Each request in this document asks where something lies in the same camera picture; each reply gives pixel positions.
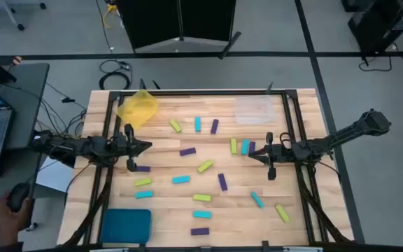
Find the yellow translucent plastic bin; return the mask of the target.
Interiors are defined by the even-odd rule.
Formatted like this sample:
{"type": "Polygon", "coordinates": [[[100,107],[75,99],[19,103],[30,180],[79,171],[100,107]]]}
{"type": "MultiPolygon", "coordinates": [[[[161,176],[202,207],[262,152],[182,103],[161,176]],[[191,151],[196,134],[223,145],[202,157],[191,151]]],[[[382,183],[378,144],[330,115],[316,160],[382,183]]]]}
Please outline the yellow translucent plastic bin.
{"type": "Polygon", "coordinates": [[[158,101],[147,90],[139,90],[119,107],[117,115],[134,130],[148,122],[158,110],[158,101]]]}

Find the dark grey side desk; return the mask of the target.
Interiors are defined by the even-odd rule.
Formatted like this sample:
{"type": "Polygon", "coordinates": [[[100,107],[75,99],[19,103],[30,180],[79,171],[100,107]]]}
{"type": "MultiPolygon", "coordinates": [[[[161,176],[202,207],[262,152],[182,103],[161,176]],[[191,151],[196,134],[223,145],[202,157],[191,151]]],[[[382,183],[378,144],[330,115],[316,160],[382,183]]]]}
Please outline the dark grey side desk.
{"type": "Polygon", "coordinates": [[[17,183],[27,181],[38,169],[41,154],[28,148],[40,109],[50,65],[21,64],[10,72],[17,81],[0,88],[0,95],[15,109],[8,143],[1,159],[0,196],[17,183]]]}

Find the black folding partition screen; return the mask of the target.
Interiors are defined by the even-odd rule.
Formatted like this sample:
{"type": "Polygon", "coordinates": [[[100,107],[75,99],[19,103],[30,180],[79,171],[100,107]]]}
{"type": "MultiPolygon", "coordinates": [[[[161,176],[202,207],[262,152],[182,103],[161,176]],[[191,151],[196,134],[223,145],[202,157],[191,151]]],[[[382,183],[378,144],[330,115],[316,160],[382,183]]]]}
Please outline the black folding partition screen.
{"type": "Polygon", "coordinates": [[[236,0],[115,0],[134,53],[207,53],[223,59],[241,36],[236,0]]]}

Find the black computer mouse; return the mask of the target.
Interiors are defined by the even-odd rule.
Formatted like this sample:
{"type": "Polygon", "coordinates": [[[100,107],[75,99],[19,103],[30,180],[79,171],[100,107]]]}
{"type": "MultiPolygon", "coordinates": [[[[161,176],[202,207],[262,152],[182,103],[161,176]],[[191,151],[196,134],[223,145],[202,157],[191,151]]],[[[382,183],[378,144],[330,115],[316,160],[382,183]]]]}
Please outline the black computer mouse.
{"type": "Polygon", "coordinates": [[[29,196],[30,185],[28,182],[16,184],[8,194],[7,207],[17,213],[22,208],[22,203],[29,196]]]}

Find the black equipment cabinet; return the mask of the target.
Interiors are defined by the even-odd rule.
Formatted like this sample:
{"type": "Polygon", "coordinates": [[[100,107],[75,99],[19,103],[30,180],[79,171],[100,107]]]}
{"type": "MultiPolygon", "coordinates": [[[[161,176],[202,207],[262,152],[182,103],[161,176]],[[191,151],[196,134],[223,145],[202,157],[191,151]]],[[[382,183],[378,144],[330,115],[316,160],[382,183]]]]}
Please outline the black equipment cabinet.
{"type": "Polygon", "coordinates": [[[403,0],[340,0],[362,53],[382,53],[403,33],[403,0]]]}

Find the white paper sheet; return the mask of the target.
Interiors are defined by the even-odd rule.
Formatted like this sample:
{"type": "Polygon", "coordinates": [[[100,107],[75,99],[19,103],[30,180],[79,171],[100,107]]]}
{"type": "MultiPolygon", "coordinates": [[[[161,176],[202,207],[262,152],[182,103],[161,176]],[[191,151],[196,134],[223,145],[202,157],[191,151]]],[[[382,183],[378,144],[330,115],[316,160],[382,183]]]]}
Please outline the white paper sheet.
{"type": "Polygon", "coordinates": [[[72,178],[73,168],[47,157],[38,171],[36,183],[65,193],[72,178]]]}

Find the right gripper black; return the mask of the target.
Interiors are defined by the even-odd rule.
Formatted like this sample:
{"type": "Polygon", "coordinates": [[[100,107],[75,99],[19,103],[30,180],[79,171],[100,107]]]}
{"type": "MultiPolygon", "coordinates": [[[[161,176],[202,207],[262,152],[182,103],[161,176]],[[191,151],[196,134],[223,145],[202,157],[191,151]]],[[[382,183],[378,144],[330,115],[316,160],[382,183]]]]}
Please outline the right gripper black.
{"type": "Polygon", "coordinates": [[[267,145],[264,148],[249,152],[250,158],[257,160],[263,164],[268,164],[268,180],[273,181],[276,179],[276,168],[274,166],[275,162],[278,163],[289,163],[293,162],[292,151],[286,148],[283,144],[285,139],[281,139],[279,144],[273,144],[273,134],[267,132],[266,141],[267,145]]]}

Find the clear plastic bin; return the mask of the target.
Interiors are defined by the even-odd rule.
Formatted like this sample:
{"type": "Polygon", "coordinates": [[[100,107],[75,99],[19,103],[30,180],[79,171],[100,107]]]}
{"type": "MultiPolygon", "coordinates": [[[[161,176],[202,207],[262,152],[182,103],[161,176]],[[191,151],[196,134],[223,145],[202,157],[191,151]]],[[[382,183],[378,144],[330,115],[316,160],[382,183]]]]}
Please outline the clear plastic bin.
{"type": "Polygon", "coordinates": [[[240,125],[274,121],[273,101],[269,95],[240,96],[235,101],[235,119],[240,125]]]}

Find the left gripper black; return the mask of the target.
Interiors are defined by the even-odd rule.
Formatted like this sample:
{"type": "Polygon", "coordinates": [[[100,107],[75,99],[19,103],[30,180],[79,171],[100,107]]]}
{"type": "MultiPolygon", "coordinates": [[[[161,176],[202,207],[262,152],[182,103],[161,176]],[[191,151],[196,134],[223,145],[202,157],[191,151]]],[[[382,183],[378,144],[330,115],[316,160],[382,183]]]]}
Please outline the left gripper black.
{"type": "Polygon", "coordinates": [[[113,145],[115,156],[127,156],[127,169],[131,172],[137,172],[137,164],[134,159],[137,158],[141,152],[150,148],[152,143],[136,139],[134,136],[134,128],[131,124],[125,125],[124,132],[124,134],[122,132],[116,132],[114,134],[113,145]]]}

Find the teal plastic bin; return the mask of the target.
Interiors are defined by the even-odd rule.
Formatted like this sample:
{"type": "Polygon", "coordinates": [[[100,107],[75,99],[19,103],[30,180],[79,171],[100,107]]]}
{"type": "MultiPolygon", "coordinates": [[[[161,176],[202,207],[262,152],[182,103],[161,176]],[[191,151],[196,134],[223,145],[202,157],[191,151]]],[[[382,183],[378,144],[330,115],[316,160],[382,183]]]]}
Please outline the teal plastic bin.
{"type": "Polygon", "coordinates": [[[148,209],[109,209],[103,220],[103,243],[146,244],[150,239],[152,214],[148,209]]]}

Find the office chair with star base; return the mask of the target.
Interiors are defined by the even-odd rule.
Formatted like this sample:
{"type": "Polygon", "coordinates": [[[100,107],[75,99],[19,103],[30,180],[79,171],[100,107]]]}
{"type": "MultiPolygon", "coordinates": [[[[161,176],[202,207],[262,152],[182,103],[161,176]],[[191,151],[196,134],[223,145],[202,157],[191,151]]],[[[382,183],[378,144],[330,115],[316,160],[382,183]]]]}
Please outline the office chair with star base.
{"type": "Polygon", "coordinates": [[[25,30],[24,25],[17,22],[15,17],[13,16],[13,14],[16,13],[16,10],[8,5],[8,0],[0,0],[0,10],[6,11],[10,21],[19,31],[23,32],[25,30]]]}

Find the person's hand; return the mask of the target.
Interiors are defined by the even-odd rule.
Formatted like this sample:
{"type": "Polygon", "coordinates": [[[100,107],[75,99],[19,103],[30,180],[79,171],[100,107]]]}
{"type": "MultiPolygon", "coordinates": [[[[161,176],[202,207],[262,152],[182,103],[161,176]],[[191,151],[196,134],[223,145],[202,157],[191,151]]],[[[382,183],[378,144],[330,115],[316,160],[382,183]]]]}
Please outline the person's hand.
{"type": "Polygon", "coordinates": [[[24,199],[18,212],[12,212],[7,203],[8,193],[5,193],[0,197],[0,252],[21,252],[23,243],[18,240],[18,234],[27,227],[32,200],[24,199]]]}

